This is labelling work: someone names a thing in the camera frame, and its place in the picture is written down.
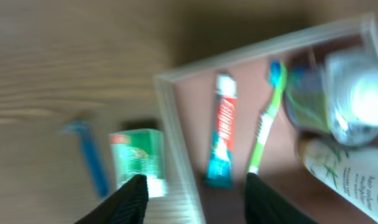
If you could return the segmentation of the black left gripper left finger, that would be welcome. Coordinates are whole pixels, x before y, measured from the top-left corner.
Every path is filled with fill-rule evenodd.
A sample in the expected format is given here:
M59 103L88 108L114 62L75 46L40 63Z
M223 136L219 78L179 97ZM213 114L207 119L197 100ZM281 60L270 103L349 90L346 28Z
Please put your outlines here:
M75 224L143 224L148 201L147 177L137 174Z

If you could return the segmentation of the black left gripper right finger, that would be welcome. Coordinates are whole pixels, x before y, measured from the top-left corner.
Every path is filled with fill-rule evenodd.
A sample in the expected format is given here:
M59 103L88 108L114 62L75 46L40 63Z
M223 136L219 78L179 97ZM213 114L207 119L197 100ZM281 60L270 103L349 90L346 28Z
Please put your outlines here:
M251 172L246 175L244 213L247 224L316 224Z

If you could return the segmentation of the red green toothpaste tube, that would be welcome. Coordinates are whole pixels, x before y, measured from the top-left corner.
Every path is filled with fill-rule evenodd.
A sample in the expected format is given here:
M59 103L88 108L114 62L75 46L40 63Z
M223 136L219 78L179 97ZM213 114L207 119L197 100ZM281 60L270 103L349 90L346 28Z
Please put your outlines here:
M231 188L237 100L237 85L232 76L217 75L215 96L206 182L213 187Z

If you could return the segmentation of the green white soap packet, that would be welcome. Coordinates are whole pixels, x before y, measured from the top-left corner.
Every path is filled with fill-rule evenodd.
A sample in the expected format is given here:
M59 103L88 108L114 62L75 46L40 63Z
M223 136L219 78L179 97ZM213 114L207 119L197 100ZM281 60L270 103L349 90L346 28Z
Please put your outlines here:
M135 175L147 177L150 198L168 194L164 164L164 135L157 129L132 129L109 135L116 188Z

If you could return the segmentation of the blue disposable razor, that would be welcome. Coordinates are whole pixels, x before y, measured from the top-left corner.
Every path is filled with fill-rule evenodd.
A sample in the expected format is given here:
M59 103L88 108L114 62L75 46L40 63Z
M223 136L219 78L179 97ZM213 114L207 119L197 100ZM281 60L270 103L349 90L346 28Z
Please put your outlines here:
M74 119L64 125L60 132L76 136L95 192L99 198L105 198L110 191L110 183L90 123L87 120Z

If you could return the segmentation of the white patterned lotion tube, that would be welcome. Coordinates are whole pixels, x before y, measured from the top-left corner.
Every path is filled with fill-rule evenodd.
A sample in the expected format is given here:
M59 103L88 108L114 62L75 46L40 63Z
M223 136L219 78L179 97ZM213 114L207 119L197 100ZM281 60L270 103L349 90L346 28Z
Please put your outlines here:
M313 176L378 223L378 147L305 138L297 155Z

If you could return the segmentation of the green white toothbrush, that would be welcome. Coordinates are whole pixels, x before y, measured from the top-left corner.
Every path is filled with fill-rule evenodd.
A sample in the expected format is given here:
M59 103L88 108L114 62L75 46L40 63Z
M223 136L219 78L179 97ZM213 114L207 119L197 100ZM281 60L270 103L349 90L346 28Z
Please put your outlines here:
M259 130L248 168L249 173L256 175L259 173L264 148L275 117L279 112L287 84L287 68L283 61L273 60L270 62L269 83L272 86L272 97L265 111L260 115Z

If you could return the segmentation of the clear pump soap bottle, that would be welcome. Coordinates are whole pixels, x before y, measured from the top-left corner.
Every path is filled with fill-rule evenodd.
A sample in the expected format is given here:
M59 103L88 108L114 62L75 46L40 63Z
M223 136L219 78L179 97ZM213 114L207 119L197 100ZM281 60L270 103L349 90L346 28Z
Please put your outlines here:
M378 137L378 56L360 48L292 67L284 93L291 124L347 146Z

